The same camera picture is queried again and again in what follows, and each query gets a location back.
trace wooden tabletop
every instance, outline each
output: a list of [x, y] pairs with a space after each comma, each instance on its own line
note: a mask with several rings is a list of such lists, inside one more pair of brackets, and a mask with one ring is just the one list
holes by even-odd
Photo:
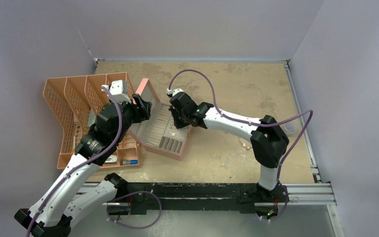
[[[283, 64], [100, 61], [95, 73], [127, 72], [135, 89], [142, 78], [149, 78], [160, 100], [168, 103], [166, 88], [182, 69], [203, 72], [214, 86], [218, 106], [225, 111], [253, 118], [271, 115], [277, 121], [297, 114]], [[196, 103], [213, 101], [208, 83], [196, 73], [181, 74], [172, 88], [183, 89]], [[289, 137], [289, 146], [297, 135]], [[100, 169], [88, 181], [100, 182], [106, 174], [116, 172], [129, 182], [253, 183], [260, 174], [252, 149], [247, 151], [238, 137], [218, 130], [193, 128], [181, 161], [143, 148], [141, 155], [139, 168]], [[284, 162], [280, 179], [282, 183], [314, 183], [304, 138]]]

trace cable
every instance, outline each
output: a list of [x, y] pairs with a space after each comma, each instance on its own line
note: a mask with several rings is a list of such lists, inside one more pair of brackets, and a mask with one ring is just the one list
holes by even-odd
[[[79, 168], [81, 168], [82, 166], [86, 165], [86, 164], [89, 164], [91, 162], [93, 162], [94, 160], [98, 159], [99, 157], [101, 157], [102, 155], [104, 155], [105, 153], [107, 153], [107, 151], [109, 151], [117, 142], [117, 140], [120, 138], [120, 134], [121, 134], [121, 129], [122, 129], [122, 124], [123, 124], [123, 121], [122, 121], [122, 117], [121, 117], [121, 110], [120, 110], [120, 107], [118, 106], [118, 103], [116, 101], [116, 99], [114, 98], [114, 96], [110, 93], [110, 91], [108, 89], [106, 89], [105, 87], [101, 87], [101, 89], [103, 89], [109, 96], [110, 100], [114, 103], [114, 106], [115, 106], [115, 110], [117, 110], [117, 113], [118, 113], [118, 131], [117, 131], [117, 134], [115, 135], [115, 138], [114, 140], [111, 142], [111, 144], [105, 149], [103, 150], [102, 152], [100, 152], [99, 154], [97, 154], [96, 156], [94, 156], [93, 158], [90, 158], [89, 160], [87, 161], [84, 161], [83, 163], [77, 165], [76, 167], [72, 168], [71, 171], [69, 171], [67, 174], [66, 174], [66, 177], [70, 177], [75, 171], [77, 171]], [[30, 233], [31, 233], [31, 230], [33, 228], [33, 224], [36, 222], [38, 216], [41, 214], [41, 212], [43, 211], [44, 207], [46, 206], [46, 204], [48, 203], [48, 201], [50, 200], [50, 198], [54, 195], [54, 193], [56, 192], [56, 190], [63, 184], [63, 182], [65, 182], [67, 180], [67, 178], [63, 177], [57, 184], [56, 186], [54, 186], [54, 188], [50, 191], [50, 193], [47, 195], [47, 197], [43, 200], [42, 204], [40, 205], [40, 207], [38, 207], [38, 212], [34, 215], [34, 217], [32, 218], [30, 224], [28, 225], [28, 228], [27, 228], [27, 234], [26, 234], [26, 237], [30, 237]]]
[[309, 117], [307, 118], [307, 121], [306, 123], [304, 123], [304, 127], [301, 129], [300, 131], [300, 134], [297, 136], [297, 138], [294, 140], [293, 144], [291, 145], [291, 147], [288, 149], [288, 151], [285, 153], [285, 155], [283, 156], [283, 158], [281, 159], [281, 162], [279, 163], [279, 166], [278, 166], [278, 172], [277, 172], [277, 180], [278, 180], [278, 185], [282, 186], [284, 191], [285, 191], [285, 204], [284, 204], [284, 207], [282, 208], [281, 212], [275, 217], [273, 218], [272, 220], [276, 220], [278, 219], [279, 216], [281, 216], [281, 214], [285, 211], [285, 208], [287, 207], [287, 203], [289, 201], [289, 198], [288, 198], [288, 191], [287, 191], [287, 188], [281, 184], [281, 182], [279, 181], [280, 179], [280, 174], [281, 174], [281, 167], [282, 167], [282, 163], [285, 161], [285, 159], [287, 158], [288, 154], [293, 150], [294, 146], [298, 143], [298, 141], [300, 140], [301, 136], [304, 134], [308, 124], [310, 123], [310, 120], [311, 120], [311, 117], [313, 116], [313, 110], [307, 110], [307, 111], [304, 111], [304, 112], [301, 112], [300, 114], [296, 115], [296, 116], [293, 116], [289, 119], [286, 119], [286, 120], [283, 120], [281, 122], [276, 122], [276, 123], [271, 123], [271, 124], [262, 124], [262, 123], [256, 123], [256, 122], [250, 122], [250, 121], [246, 121], [246, 120], [242, 120], [242, 119], [237, 119], [237, 118], [232, 118], [230, 116], [227, 116], [225, 115], [224, 113], [222, 113], [222, 111], [219, 109], [219, 106], [217, 106], [217, 102], [216, 102], [216, 93], [214, 91], [214, 87], [213, 87], [213, 84], [211, 83], [211, 81], [208, 79], [208, 77], [198, 71], [198, 70], [194, 70], [194, 69], [184, 69], [184, 70], [181, 70], [179, 71], [178, 73], [175, 74], [175, 76], [172, 78], [171, 82], [169, 83], [169, 87], [168, 89], [170, 90], [171, 89], [171, 86], [172, 86], [172, 83], [174, 82], [174, 80], [176, 79], [176, 77], [181, 74], [181, 73], [184, 73], [184, 72], [194, 72], [194, 73], [198, 73], [200, 74], [201, 76], [204, 77], [204, 79], [207, 80], [208, 84], [210, 85], [210, 88], [211, 88], [211, 91], [213, 93], [213, 104], [214, 104], [214, 108], [217, 110], [217, 112], [231, 120], [231, 121], [235, 121], [235, 122], [241, 122], [241, 123], [245, 123], [245, 124], [249, 124], [249, 125], [254, 125], [254, 126], [259, 126], [259, 127], [275, 127], [275, 126], [280, 126], [282, 124], [285, 124], [285, 123], [288, 123], [290, 121], [293, 121], [295, 119], [298, 119], [302, 116], [304, 116], [305, 114], [308, 114], [310, 113]]
[[156, 199], [157, 203], [159, 204], [159, 214], [157, 215], [156, 219], [152, 223], [148, 224], [147, 226], [129, 226], [129, 225], [123, 224], [121, 222], [118, 222], [118, 221], [114, 220], [110, 216], [110, 213], [108, 212], [108, 206], [107, 206], [107, 216], [108, 216], [107, 221], [109, 220], [109, 221], [111, 221], [111, 222], [113, 222], [115, 224], [118, 224], [118, 225], [130, 228], [130, 229], [135, 229], [135, 230], [146, 229], [146, 228], [149, 228], [149, 227], [153, 226], [159, 220], [160, 215], [162, 214], [162, 204], [160, 204], [159, 198], [156, 197], [156, 195], [154, 195], [153, 193], [148, 192], [148, 191], [137, 191], [137, 192], [133, 192], [133, 193], [124, 195], [122, 197], [115, 198], [115, 199], [113, 199], [111, 201], [119, 201], [119, 200], [121, 200], [123, 198], [130, 197], [130, 196], [135, 195], [135, 194], [150, 194], [150, 195], [152, 195]]

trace purple cable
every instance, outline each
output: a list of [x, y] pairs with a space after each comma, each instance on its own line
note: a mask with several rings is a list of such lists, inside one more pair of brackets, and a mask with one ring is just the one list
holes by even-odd
[[149, 228], [149, 227], [153, 226], [153, 225], [159, 220], [160, 215], [162, 214], [162, 205], [160, 204], [160, 200], [159, 200], [159, 198], [156, 197], [156, 195], [154, 195], [153, 193], [148, 192], [148, 191], [137, 191], [137, 192], [134, 192], [134, 193], [130, 193], [130, 194], [124, 195], [124, 196], [122, 196], [122, 197], [115, 198], [115, 199], [113, 199], [113, 200], [111, 200], [111, 201], [119, 201], [119, 200], [121, 200], [121, 199], [123, 199], [123, 198], [129, 197], [129, 196], [132, 196], [132, 195], [135, 195], [135, 194], [150, 194], [150, 195], [152, 195], [152, 196], [156, 199], [157, 203], [159, 203], [159, 214], [157, 215], [155, 221], [153, 221], [152, 223], [148, 224], [147, 226], [129, 226], [129, 225], [126, 225], [126, 224], [120, 223], [120, 222], [114, 220], [113, 218], [111, 218], [110, 213], [108, 212], [108, 206], [107, 206], [107, 216], [108, 216], [108, 220], [110, 220], [110, 221], [112, 221], [113, 223], [116, 223], [116, 224], [118, 224], [118, 225], [121, 225], [121, 226], [124, 226], [124, 227], [130, 228], [130, 229], [135, 229], [135, 230], [146, 229], [146, 228]]
[[[115, 109], [117, 110], [117, 113], [118, 113], [118, 131], [117, 131], [117, 134], [115, 135], [115, 138], [113, 140], [113, 142], [111, 142], [111, 144], [105, 149], [103, 150], [101, 153], [97, 154], [96, 156], [94, 156], [93, 158], [90, 158], [89, 160], [87, 161], [84, 161], [83, 163], [79, 164], [78, 166], [72, 168], [71, 171], [69, 171], [66, 176], [67, 177], [70, 177], [75, 171], [77, 171], [79, 168], [81, 168], [82, 166], [86, 165], [86, 164], [89, 164], [91, 162], [93, 162], [94, 160], [98, 159], [99, 157], [101, 157], [103, 154], [107, 153], [107, 151], [109, 151], [117, 142], [117, 140], [120, 138], [120, 134], [121, 134], [121, 127], [122, 127], [122, 124], [123, 124], [123, 121], [122, 121], [122, 117], [121, 117], [121, 110], [120, 110], [120, 107], [118, 106], [118, 103], [117, 101], [115, 100], [114, 96], [110, 93], [110, 91], [108, 91], [108, 89], [106, 89], [105, 87], [101, 87], [101, 89], [103, 89], [109, 96], [110, 100], [114, 103], [114, 106], [115, 106]], [[27, 228], [27, 234], [26, 234], [26, 237], [30, 237], [30, 233], [31, 233], [31, 230], [33, 228], [33, 224], [36, 222], [38, 216], [40, 215], [40, 212], [43, 211], [44, 207], [46, 206], [46, 204], [48, 203], [48, 201], [50, 200], [50, 198], [54, 195], [54, 193], [56, 192], [56, 190], [63, 184], [63, 182], [65, 182], [67, 180], [67, 178], [62, 178], [57, 184], [56, 186], [54, 186], [54, 188], [50, 191], [50, 193], [47, 195], [47, 197], [43, 200], [42, 204], [40, 205], [40, 207], [38, 207], [38, 213], [36, 213], [34, 215], [34, 217], [32, 218], [30, 224], [28, 225], [28, 228]]]
[[184, 69], [184, 70], [181, 70], [179, 71], [178, 73], [176, 73], [176, 75], [172, 78], [171, 82], [169, 83], [169, 87], [168, 89], [170, 90], [171, 89], [171, 86], [172, 86], [172, 83], [173, 81], [175, 80], [175, 78], [183, 73], [183, 72], [194, 72], [194, 73], [198, 73], [200, 75], [202, 75], [208, 82], [208, 84], [210, 85], [210, 88], [211, 88], [211, 91], [213, 92], [213, 104], [214, 104], [214, 108], [216, 108], [217, 112], [219, 112], [219, 114], [231, 121], [235, 121], [235, 122], [241, 122], [241, 123], [245, 123], [245, 124], [249, 124], [249, 125], [255, 125], [255, 126], [259, 126], [259, 127], [275, 127], [275, 126], [280, 126], [282, 124], [285, 124], [285, 123], [288, 123], [290, 121], [293, 121], [295, 119], [298, 119], [300, 118], [301, 116], [304, 116], [305, 114], [307, 113], [310, 113], [309, 117], [307, 118], [307, 121], [306, 123], [304, 123], [304, 127], [301, 129], [300, 131], [300, 134], [297, 136], [297, 138], [294, 140], [293, 144], [291, 145], [291, 147], [288, 149], [288, 151], [285, 153], [285, 155], [283, 156], [283, 158], [281, 159], [281, 162], [278, 166], [278, 172], [277, 172], [277, 180], [278, 180], [278, 185], [281, 185], [285, 191], [285, 204], [284, 204], [284, 207], [282, 208], [281, 212], [275, 217], [272, 219], [273, 220], [276, 220], [278, 219], [281, 214], [285, 211], [285, 208], [287, 207], [287, 203], [289, 201], [289, 197], [288, 197], [288, 191], [287, 191], [287, 188], [282, 185], [279, 181], [279, 178], [280, 178], [280, 174], [281, 174], [281, 167], [282, 167], [282, 163], [285, 161], [285, 159], [287, 158], [288, 154], [291, 152], [291, 150], [293, 150], [294, 146], [299, 142], [300, 138], [302, 137], [302, 135], [304, 134], [308, 124], [310, 123], [310, 120], [311, 120], [311, 117], [313, 116], [313, 110], [307, 110], [307, 111], [304, 111], [304, 112], [301, 112], [300, 114], [296, 115], [296, 116], [293, 116], [289, 119], [286, 119], [286, 120], [283, 120], [281, 122], [276, 122], [276, 123], [272, 123], [272, 124], [262, 124], [262, 123], [256, 123], [256, 122], [249, 122], [249, 121], [246, 121], [246, 120], [242, 120], [242, 119], [237, 119], [237, 118], [232, 118], [230, 116], [227, 116], [225, 114], [222, 113], [222, 111], [219, 109], [219, 106], [217, 106], [217, 102], [216, 102], [216, 93], [214, 91], [214, 87], [213, 87], [213, 84], [211, 83], [211, 81], [208, 79], [208, 77], [198, 71], [198, 70], [194, 70], [194, 69]]

